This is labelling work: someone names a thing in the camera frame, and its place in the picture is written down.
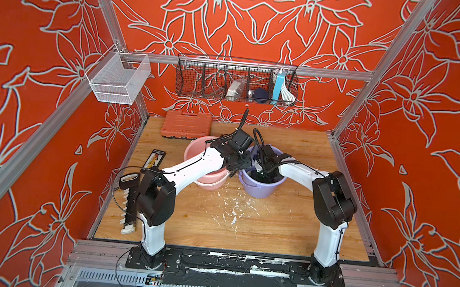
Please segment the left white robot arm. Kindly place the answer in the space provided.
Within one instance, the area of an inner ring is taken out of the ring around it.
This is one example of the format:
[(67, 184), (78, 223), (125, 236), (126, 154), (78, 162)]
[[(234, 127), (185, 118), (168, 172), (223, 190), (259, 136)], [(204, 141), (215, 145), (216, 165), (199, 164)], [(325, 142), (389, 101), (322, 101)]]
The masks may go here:
[(193, 158), (170, 168), (145, 170), (134, 203), (143, 222), (140, 250), (148, 257), (150, 267), (156, 267), (163, 258), (165, 224), (174, 213), (176, 196), (211, 172), (226, 169), (231, 177), (251, 166), (248, 147), (253, 138), (243, 130), (248, 115), (246, 109), (234, 132), (206, 141), (203, 151)]

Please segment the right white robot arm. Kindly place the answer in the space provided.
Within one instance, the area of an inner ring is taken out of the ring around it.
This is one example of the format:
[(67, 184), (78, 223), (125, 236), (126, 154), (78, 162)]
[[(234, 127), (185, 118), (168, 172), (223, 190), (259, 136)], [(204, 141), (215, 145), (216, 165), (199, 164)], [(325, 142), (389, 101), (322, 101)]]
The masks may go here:
[(357, 207), (343, 173), (312, 168), (291, 155), (274, 151), (265, 144), (258, 129), (253, 130), (257, 152), (252, 156), (257, 173), (266, 179), (290, 179), (309, 189), (314, 212), (320, 222), (317, 246), (310, 256), (308, 275), (315, 285), (335, 280), (340, 272), (340, 251), (346, 230)]

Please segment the purple plastic bucket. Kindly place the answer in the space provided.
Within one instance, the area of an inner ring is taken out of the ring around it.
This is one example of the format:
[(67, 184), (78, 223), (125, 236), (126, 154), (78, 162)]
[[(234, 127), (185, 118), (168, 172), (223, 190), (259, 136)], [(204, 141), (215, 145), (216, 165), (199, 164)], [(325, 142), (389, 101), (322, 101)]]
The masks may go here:
[(287, 178), (281, 176), (278, 170), (266, 173), (262, 169), (257, 145), (248, 150), (252, 155), (253, 162), (251, 167), (238, 172), (239, 181), (248, 195), (256, 199), (266, 199), (270, 197), (277, 187), (281, 186)]

